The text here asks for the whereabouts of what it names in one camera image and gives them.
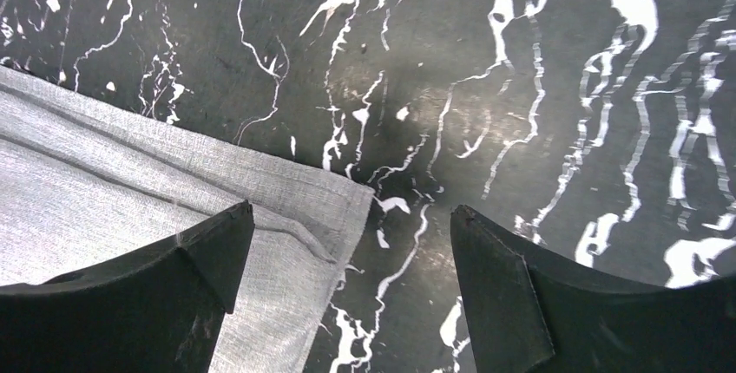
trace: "black plastic part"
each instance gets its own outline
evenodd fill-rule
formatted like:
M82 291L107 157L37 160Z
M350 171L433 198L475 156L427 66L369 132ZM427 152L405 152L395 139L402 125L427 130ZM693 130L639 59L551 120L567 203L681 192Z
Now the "black plastic part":
M480 372L736 371L736 277L679 290L548 251L472 208L450 236Z
M43 285L0 287L0 370L206 372L253 230L244 202Z

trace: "cloth fold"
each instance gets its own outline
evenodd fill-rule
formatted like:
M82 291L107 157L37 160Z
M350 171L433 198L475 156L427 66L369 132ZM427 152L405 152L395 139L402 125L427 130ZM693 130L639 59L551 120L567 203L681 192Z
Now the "cloth fold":
M0 285L42 283L249 200L256 231L210 371L301 371L373 191L0 69Z

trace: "marble tile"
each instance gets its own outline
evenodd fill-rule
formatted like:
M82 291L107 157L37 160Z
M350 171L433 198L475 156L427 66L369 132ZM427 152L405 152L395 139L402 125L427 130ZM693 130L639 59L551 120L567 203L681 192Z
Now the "marble tile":
M736 0L2 0L0 58L377 189L307 371L474 371L468 204L669 287L736 272Z

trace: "white speck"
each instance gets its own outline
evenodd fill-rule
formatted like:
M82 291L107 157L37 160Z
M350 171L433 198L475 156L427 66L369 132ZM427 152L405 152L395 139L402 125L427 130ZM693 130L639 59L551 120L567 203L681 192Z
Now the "white speck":
M11 42L11 39L13 38L13 28L8 24L7 17L3 17L3 23L2 25L0 25L0 32L2 32L3 36L5 36L4 46L8 46L8 44Z
M403 106L403 107L401 107L401 109L400 109L400 110L398 110L398 112L396 113L396 118L397 118L397 120L399 120L399 121L404 121L404 120L406 120L406 116L407 116L407 115L409 115L409 108L407 108L406 106Z
M49 9L51 9L51 11L53 11L54 13L56 13L57 11L59 11L59 9L62 8L62 6L59 5L58 0L46 0L46 5L49 6Z
M360 110L353 111L352 116L355 117L355 120L360 121L365 125L371 114L368 113L368 108L361 108Z
M366 332L363 327L360 326L360 322L356 322L356 328L351 326L352 318L345 312L334 305L330 306L338 312L335 316L335 324L340 328L340 341L338 343L338 356L332 360L332 366L330 372L338 371L340 365L352 364L360 361L360 358L355 357L352 354L353 343L360 343L360 340L366 338Z
M611 7L618 10L625 24L641 26L644 29L644 37L636 49L639 54L644 52L654 41L659 29L657 5L654 0L611 0Z
M723 84L723 80L719 80L718 78L708 78L705 85L706 91L714 93L718 91L721 84Z
M381 246L382 249L388 249L390 247L388 242L386 241L383 230L377 230L376 236L378 237L378 244Z
M590 221L575 248L575 261L587 267L593 267L596 256L608 249L608 238L611 230L619 222L619 216L613 213L604 214L597 222Z
M524 221L524 218L521 215L515 216L514 217L514 231L519 232L522 229L522 227L524 227L524 223L526 223L526 221Z
M166 124L174 124L176 121L179 121L179 116L176 115L175 111L171 110L171 114L166 118Z
M664 261L672 273L665 287L684 288L717 276L711 262L735 245L736 239L715 237L701 241L677 240L665 251ZM695 258L705 266L700 273L693 267Z
M736 222L736 213L725 213L718 217L718 222L716 224L704 223L703 226L705 228L710 228L711 230L724 232L729 230L733 226L734 222Z
M715 136L715 126L710 115L700 115L692 130L693 133Z
M463 312L463 299L457 297L455 304L452 305L452 309L447 314L447 318L439 327L439 336L442 338L444 345L452 349L453 369L452 371L458 373L460 371L460 363L457 362L457 357L463 351L463 349L470 344L470 338L467 337L464 340L457 339L457 320Z

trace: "gray fabric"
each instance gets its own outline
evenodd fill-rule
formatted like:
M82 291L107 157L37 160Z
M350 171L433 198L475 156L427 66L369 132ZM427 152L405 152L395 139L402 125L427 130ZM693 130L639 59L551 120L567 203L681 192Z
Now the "gray fabric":
M301 371L372 190L0 69L0 285L42 283L253 204L212 372Z

